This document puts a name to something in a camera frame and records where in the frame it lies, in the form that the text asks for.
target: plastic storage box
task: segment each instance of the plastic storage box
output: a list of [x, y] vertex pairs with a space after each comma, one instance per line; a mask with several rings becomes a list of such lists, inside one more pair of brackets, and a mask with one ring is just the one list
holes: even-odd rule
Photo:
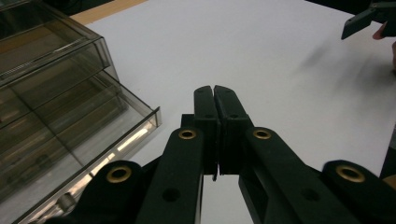
[[119, 83], [98, 34], [37, 1], [0, 22], [0, 223], [29, 223], [64, 212], [161, 119]]

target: screw hole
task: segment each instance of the screw hole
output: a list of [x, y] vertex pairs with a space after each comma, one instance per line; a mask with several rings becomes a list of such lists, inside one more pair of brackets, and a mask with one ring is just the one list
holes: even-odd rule
[[180, 191], [178, 189], [166, 189], [163, 192], [163, 199], [169, 203], [177, 201], [180, 198]]
[[131, 169], [128, 166], [113, 167], [107, 173], [107, 181], [113, 184], [118, 184], [127, 180], [132, 174]]
[[196, 135], [196, 132], [193, 130], [183, 130], [178, 134], [178, 137], [188, 140], [194, 138]]
[[256, 130], [253, 132], [253, 135], [260, 139], [268, 139], [271, 137], [271, 134], [265, 130]]
[[335, 171], [345, 180], [349, 180], [351, 182], [361, 183], [365, 180], [364, 174], [352, 166], [339, 165], [335, 168]]

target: black object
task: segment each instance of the black object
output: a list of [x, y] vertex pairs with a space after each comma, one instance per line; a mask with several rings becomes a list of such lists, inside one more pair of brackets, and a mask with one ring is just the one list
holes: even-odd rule
[[75, 210], [47, 223], [199, 223], [203, 175], [239, 175], [254, 223], [396, 223], [396, 191], [363, 167], [306, 166], [272, 130], [254, 127], [236, 94], [216, 86], [194, 93], [163, 155], [141, 168], [105, 166]]
[[372, 3], [368, 9], [346, 21], [341, 39], [345, 39], [370, 25], [371, 21], [385, 21], [381, 35], [396, 36], [396, 2]]

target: human hand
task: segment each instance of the human hand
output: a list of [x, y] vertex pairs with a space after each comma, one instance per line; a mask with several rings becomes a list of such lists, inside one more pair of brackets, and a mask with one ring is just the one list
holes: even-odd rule
[[[384, 36], [382, 36], [382, 31], [384, 31], [385, 26], [387, 23], [385, 22], [382, 24], [382, 26], [373, 34], [373, 39], [379, 40], [383, 39]], [[396, 42], [392, 44], [392, 51], [393, 51], [393, 69], [396, 71]]]

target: white table surface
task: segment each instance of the white table surface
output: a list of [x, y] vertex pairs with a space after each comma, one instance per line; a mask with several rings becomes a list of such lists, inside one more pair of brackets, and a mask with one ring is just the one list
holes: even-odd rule
[[[105, 37], [121, 83], [162, 108], [133, 161], [162, 154], [195, 89], [221, 85], [306, 164], [342, 159], [379, 175], [396, 121], [394, 39], [374, 41], [373, 23], [341, 40], [350, 17], [303, 0], [149, 0], [88, 27]], [[205, 178], [202, 223], [252, 223], [237, 176]]]

